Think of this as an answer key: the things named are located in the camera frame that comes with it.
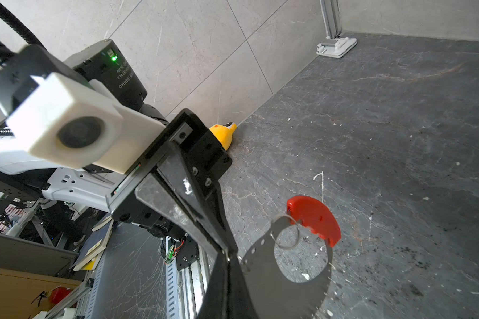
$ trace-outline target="yellow toy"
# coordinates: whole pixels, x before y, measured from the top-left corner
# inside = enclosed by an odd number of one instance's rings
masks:
[[[232,133],[236,131],[237,125],[233,122],[229,122],[225,125],[213,125],[209,130],[217,138],[217,140],[222,143],[222,146],[225,150],[229,148],[232,142]]]

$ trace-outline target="beige tile wall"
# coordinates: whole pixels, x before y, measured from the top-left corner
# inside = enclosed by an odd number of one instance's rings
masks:
[[[242,122],[316,55],[319,0],[1,0],[56,57],[111,37],[168,119]],[[0,40],[23,40],[0,20]]]

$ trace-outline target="stack of books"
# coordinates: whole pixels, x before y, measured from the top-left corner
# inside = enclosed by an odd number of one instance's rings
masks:
[[[74,271],[96,269],[110,239],[112,225],[112,216],[108,213],[92,228],[92,234],[85,241],[80,249],[80,255],[72,266]]]

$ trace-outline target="key ring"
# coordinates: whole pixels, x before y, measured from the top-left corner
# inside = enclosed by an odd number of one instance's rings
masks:
[[[272,219],[272,225],[274,222],[276,222],[277,220],[281,219],[282,217],[287,217],[289,218],[290,220],[292,220],[295,225],[296,225],[296,242],[291,245],[291,246],[282,246],[281,244],[279,244],[277,242],[277,239],[275,239],[273,237],[273,232],[270,232],[270,237],[273,239],[273,241],[275,242],[275,245],[279,246],[281,249],[284,249],[284,250],[290,250],[290,249],[293,249],[294,247],[296,247],[296,245],[298,245],[298,242],[300,242],[300,228],[298,227],[298,223],[296,222],[296,220],[289,214],[278,214],[276,215],[273,219]]]

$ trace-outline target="white plastic bracket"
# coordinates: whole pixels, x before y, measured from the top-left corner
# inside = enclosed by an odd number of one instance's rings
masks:
[[[355,38],[330,39],[330,37],[326,37],[325,41],[317,45],[316,54],[338,59],[342,58],[355,45],[357,45]]]

